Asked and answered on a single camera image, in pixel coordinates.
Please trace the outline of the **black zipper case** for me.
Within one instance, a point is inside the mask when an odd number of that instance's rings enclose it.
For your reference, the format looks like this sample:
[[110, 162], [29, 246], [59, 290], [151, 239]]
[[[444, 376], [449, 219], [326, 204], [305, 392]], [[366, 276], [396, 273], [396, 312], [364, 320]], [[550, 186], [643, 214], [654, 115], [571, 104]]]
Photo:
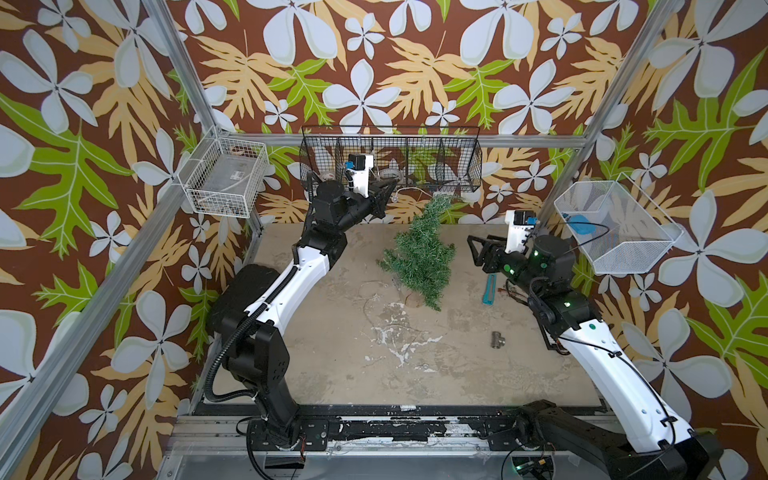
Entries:
[[243, 266], [211, 307], [206, 321], [207, 333], [214, 336], [219, 332], [221, 321], [227, 314], [243, 312], [261, 297], [279, 276], [278, 270], [268, 266]]

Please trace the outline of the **teal plastic tool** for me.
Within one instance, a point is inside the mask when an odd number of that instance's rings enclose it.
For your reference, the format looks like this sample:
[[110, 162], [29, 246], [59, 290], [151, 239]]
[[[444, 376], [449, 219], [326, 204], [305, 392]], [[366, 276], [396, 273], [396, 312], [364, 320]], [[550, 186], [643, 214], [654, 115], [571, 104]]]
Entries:
[[485, 289], [482, 297], [482, 303], [484, 305], [493, 305], [495, 301], [495, 295], [497, 292], [497, 275], [495, 273], [487, 276]]

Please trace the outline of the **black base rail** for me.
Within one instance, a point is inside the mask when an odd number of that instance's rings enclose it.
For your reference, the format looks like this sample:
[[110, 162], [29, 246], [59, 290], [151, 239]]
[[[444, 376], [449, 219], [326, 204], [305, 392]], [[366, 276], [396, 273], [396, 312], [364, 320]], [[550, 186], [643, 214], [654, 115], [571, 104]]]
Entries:
[[239, 420], [235, 432], [258, 452], [331, 453], [373, 450], [534, 450], [543, 440], [534, 415], [554, 403], [518, 407], [310, 407], [303, 406], [280, 435], [259, 416]]

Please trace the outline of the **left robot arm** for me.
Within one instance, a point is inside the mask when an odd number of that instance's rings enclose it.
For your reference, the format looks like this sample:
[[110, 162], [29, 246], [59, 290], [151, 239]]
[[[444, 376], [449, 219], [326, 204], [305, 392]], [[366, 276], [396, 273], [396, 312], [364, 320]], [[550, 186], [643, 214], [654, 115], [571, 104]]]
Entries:
[[289, 265], [283, 271], [243, 267], [210, 312], [221, 349], [205, 376], [204, 398], [211, 403], [250, 398], [275, 446], [292, 447], [299, 438], [299, 406], [285, 380], [290, 362], [285, 330], [341, 257], [347, 231], [368, 216], [383, 218], [396, 184], [377, 181], [362, 194], [335, 180], [319, 182]]

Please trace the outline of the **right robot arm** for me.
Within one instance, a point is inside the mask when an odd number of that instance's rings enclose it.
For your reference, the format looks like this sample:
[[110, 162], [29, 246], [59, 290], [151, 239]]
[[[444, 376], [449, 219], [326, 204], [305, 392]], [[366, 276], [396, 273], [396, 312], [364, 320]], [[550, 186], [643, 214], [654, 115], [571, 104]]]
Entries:
[[612, 479], [705, 479], [717, 468], [724, 450], [716, 437], [696, 432], [661, 398], [595, 305], [572, 288], [575, 253], [566, 240], [542, 235], [520, 251], [497, 236], [467, 243], [476, 266], [526, 292], [538, 325], [578, 361], [623, 429], [601, 429], [541, 400], [520, 409], [523, 440], [569, 451]]

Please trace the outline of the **blue object in basket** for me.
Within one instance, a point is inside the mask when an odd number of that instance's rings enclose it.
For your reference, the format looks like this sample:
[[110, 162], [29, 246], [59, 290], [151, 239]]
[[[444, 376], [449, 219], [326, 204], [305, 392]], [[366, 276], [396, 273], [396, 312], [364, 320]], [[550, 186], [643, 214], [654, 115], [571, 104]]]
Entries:
[[575, 235], [593, 235], [597, 230], [597, 225], [582, 215], [570, 217], [567, 220], [567, 224], [572, 228]]

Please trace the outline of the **small metal fitting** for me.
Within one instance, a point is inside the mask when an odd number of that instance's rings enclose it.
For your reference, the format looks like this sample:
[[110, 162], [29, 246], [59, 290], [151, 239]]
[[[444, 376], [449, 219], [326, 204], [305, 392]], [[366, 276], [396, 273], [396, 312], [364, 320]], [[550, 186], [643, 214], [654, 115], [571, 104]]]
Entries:
[[491, 332], [491, 347], [493, 349], [500, 349], [505, 345], [505, 343], [506, 340], [499, 331]]

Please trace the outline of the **small green christmas tree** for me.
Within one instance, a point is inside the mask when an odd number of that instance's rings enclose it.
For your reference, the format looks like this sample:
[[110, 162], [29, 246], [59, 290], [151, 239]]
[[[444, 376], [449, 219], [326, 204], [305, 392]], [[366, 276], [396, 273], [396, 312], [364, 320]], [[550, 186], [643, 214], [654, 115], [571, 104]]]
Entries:
[[441, 310], [443, 290], [451, 276], [450, 263], [456, 255], [455, 245], [444, 243], [439, 236], [440, 217], [450, 205], [451, 198], [446, 195], [433, 197], [408, 230], [395, 236], [395, 246], [386, 249], [377, 261], [435, 311]]

